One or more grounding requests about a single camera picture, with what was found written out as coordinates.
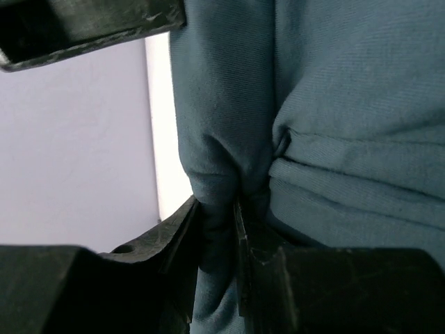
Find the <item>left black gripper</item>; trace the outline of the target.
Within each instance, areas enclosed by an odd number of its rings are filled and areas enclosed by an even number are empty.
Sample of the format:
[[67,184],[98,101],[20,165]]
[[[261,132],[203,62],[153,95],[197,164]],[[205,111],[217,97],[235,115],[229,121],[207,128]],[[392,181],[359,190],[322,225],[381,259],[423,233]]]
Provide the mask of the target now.
[[185,23],[183,1],[2,1],[1,69],[46,66]]

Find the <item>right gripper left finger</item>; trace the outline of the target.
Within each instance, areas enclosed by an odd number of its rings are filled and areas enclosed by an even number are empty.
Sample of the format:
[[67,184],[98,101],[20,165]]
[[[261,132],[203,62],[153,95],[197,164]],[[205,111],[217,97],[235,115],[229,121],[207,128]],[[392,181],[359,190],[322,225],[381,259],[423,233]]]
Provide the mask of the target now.
[[118,312],[125,333],[189,333],[197,283],[196,218],[191,196],[174,214],[101,257],[124,265]]

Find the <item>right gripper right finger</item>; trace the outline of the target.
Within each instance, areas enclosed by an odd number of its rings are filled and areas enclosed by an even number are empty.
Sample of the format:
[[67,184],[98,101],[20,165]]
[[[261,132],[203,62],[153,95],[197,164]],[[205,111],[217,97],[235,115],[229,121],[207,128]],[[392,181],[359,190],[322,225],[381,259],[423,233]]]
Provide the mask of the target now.
[[250,203],[234,205],[238,310],[247,333],[297,333],[299,309],[287,268],[291,244],[261,221]]

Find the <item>dark teal t-shirt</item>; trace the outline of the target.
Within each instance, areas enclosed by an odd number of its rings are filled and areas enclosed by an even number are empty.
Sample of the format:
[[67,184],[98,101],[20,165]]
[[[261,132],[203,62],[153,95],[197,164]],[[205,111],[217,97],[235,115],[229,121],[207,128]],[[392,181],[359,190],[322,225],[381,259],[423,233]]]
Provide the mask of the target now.
[[242,333],[233,204],[309,245],[444,262],[444,2],[186,1],[170,36],[201,203],[192,333]]

